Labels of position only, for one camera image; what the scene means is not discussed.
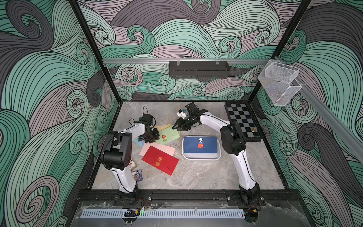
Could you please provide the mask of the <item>tan kraft envelope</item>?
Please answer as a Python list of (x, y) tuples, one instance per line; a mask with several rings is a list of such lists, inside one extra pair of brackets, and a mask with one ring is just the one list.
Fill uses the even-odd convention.
[(156, 125), (155, 128), (158, 130), (158, 131), (162, 131), (162, 130), (165, 130), (167, 128), (171, 127), (170, 124), (168, 125)]

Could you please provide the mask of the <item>light green envelope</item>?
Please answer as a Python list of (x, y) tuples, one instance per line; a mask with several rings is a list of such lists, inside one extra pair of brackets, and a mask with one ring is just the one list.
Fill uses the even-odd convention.
[(162, 144), (162, 145), (169, 144), (169, 143), (173, 142), (174, 140), (180, 138), (179, 132), (177, 130), (174, 130), (172, 128), (172, 126), (160, 131), (159, 135), (160, 135), (159, 139), (156, 140), (156, 143)]

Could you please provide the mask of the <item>dark blue envelope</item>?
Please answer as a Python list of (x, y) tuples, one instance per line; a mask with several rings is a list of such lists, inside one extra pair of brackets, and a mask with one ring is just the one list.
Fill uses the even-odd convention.
[(190, 136), (183, 139), (184, 152), (187, 154), (216, 154), (217, 137)]

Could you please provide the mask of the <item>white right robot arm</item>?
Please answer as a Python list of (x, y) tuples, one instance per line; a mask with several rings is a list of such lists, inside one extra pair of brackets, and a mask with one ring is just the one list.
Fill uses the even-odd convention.
[(204, 124), (218, 131), (221, 135), (223, 149), (228, 153), (235, 165), (243, 204), (252, 204), (260, 194), (260, 186), (252, 175), (247, 159), (246, 140), (239, 124), (214, 116), (205, 109), (186, 114), (184, 110), (177, 113), (179, 119), (173, 129), (188, 131), (196, 124)]

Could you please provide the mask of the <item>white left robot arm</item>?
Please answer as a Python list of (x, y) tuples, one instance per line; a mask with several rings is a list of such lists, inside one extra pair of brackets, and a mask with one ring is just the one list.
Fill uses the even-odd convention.
[(140, 138), (145, 143), (153, 143), (159, 139), (159, 131), (155, 128), (156, 120), (150, 114), (143, 114), (140, 120), (122, 131), (109, 131), (101, 150), (101, 163), (110, 170), (122, 193), (135, 193), (137, 182), (129, 167), (132, 154), (132, 142)]

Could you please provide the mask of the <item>white plastic storage box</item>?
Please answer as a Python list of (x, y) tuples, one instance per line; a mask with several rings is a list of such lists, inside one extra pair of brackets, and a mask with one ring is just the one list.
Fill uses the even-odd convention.
[(182, 140), (182, 155), (188, 160), (216, 161), (221, 157), (217, 137), (186, 136)]

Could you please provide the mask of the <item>framed card box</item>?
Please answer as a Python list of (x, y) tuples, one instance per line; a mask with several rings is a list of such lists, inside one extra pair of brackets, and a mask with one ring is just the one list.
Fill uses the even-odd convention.
[(130, 160), (130, 163), (129, 163), (129, 168), (130, 170), (132, 171), (133, 169), (135, 169), (137, 167), (137, 163), (134, 161), (134, 160)]

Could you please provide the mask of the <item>blue playing card box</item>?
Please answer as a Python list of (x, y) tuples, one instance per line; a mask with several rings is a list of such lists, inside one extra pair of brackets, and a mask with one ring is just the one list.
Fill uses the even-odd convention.
[(136, 182), (142, 181), (143, 177), (142, 177), (142, 170), (135, 170), (133, 172), (131, 172), (132, 176), (134, 177), (134, 180)]

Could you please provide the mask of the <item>light blue envelope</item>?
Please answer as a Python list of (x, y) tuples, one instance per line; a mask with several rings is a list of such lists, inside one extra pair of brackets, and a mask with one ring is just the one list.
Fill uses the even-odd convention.
[(136, 139), (134, 140), (134, 142), (135, 142), (137, 145), (139, 145), (140, 147), (143, 147), (143, 146), (144, 146), (144, 141), (143, 141), (143, 140), (141, 140), (141, 139), (139, 139), (139, 138), (136, 138)]

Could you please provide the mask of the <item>pink envelope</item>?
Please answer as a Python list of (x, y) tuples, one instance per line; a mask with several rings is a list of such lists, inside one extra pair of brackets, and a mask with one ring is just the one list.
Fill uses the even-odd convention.
[(159, 149), (162, 152), (171, 156), (173, 156), (175, 153), (175, 148), (154, 142), (154, 143), (144, 143), (143, 147), (141, 148), (140, 156), (144, 156), (150, 147)]

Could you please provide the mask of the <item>red envelope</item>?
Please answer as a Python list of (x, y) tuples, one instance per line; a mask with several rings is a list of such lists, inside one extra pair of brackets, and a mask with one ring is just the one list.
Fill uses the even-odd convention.
[(150, 146), (143, 156), (142, 161), (171, 176), (175, 171), (179, 159)]

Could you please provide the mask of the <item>black white chessboard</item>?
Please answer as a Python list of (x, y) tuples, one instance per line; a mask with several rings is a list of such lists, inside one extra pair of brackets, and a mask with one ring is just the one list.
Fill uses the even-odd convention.
[(257, 125), (246, 103), (225, 103), (225, 109), (228, 119), (239, 124), (247, 142), (258, 142), (261, 140), (258, 128), (257, 132), (252, 132), (253, 128), (257, 127)]

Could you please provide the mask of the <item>black wall shelf tray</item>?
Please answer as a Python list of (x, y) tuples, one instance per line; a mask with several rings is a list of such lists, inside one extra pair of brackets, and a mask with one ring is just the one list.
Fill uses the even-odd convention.
[(230, 67), (227, 61), (170, 61), (169, 76), (173, 79), (225, 79)]

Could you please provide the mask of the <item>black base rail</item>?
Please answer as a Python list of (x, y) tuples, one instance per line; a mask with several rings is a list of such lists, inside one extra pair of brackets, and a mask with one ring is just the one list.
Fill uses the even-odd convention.
[[(125, 196), (133, 196), (129, 193), (121, 193), (118, 190), (81, 190), (76, 197), (77, 200), (116, 201)], [(151, 202), (167, 201), (232, 201), (239, 202), (243, 198), (241, 190), (138, 190), (136, 196)], [(292, 201), (301, 199), (298, 190), (261, 190), (259, 198), (255, 201)]]

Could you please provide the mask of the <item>clear acrylic wall bin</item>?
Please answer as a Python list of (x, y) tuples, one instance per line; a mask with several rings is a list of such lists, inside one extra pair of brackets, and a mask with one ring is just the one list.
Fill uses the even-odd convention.
[(296, 81), (299, 68), (269, 60), (258, 80), (274, 106), (285, 106), (302, 88)]

